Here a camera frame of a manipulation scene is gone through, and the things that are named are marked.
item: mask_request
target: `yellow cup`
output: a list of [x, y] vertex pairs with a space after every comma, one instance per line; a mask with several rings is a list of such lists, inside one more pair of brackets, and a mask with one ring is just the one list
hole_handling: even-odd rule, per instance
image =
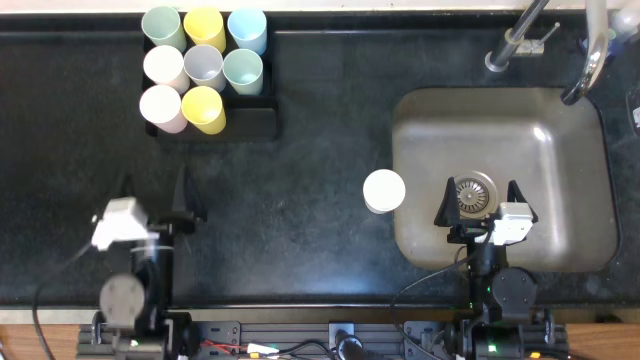
[[203, 133], [215, 135], [224, 129], [227, 117], [222, 107], [222, 98], [208, 86], [189, 90], [182, 98], [182, 114]]
[[189, 11], [184, 17], [184, 30], [196, 45], [211, 45], [221, 53], [227, 48], [222, 14], [214, 7]]

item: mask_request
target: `white wall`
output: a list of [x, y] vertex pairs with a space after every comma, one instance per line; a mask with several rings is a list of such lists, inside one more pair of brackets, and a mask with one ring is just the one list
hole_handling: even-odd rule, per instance
[[[606, 0], [620, 8], [640, 0]], [[271, 11], [346, 10], [508, 10], [524, 9], [531, 0], [0, 0], [0, 13], [36, 12], [143, 12], [158, 5], [180, 10], [216, 6], [222, 11], [258, 7]], [[547, 9], [583, 9], [584, 0], [551, 0]]]

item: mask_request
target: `wooden floor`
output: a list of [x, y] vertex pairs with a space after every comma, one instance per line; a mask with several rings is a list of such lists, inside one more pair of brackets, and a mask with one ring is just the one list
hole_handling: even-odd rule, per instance
[[[568, 325], [572, 351], [591, 359], [640, 359], [640, 324]], [[47, 325], [44, 333], [57, 360], [75, 359], [79, 327]], [[32, 325], [0, 325], [6, 360], [46, 360]]]

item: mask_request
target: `white cup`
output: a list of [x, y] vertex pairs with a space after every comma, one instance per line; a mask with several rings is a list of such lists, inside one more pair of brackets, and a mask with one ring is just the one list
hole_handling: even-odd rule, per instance
[[155, 85], [140, 98], [140, 113], [160, 129], [175, 134], [184, 130], [187, 119], [182, 114], [180, 94], [167, 85]]
[[159, 6], [147, 11], [142, 17], [142, 31], [158, 46], [173, 46], [180, 52], [187, 48], [180, 14], [174, 8]]
[[262, 92], [262, 59], [254, 51], [233, 50], [224, 59], [222, 71], [238, 94], [259, 95]]
[[184, 59], [178, 49], [162, 45], [147, 53], [142, 64], [144, 73], [158, 85], [169, 85], [180, 94], [189, 89], [189, 77], [184, 72]]
[[404, 181], [397, 173], [382, 169], [369, 174], [362, 186], [367, 208], [376, 214], [395, 210], [404, 200]]
[[184, 71], [193, 82], [218, 92], [227, 85], [222, 73], [223, 63], [222, 54], [211, 45], [194, 46], [184, 55]]
[[229, 15], [227, 27], [239, 48], [262, 55], [267, 49], [267, 17], [258, 9], [238, 9]]

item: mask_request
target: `faucet base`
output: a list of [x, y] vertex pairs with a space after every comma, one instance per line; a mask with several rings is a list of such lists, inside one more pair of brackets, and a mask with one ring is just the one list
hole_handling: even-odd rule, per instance
[[493, 53], [493, 51], [489, 51], [487, 53], [487, 56], [484, 57], [484, 64], [487, 66], [487, 69], [489, 69], [489, 70], [491, 70], [493, 72], [503, 72], [503, 71], [507, 70], [507, 67], [509, 67], [509, 62], [508, 61], [503, 66], [496, 66], [496, 65], [491, 63], [491, 54], [492, 53]]

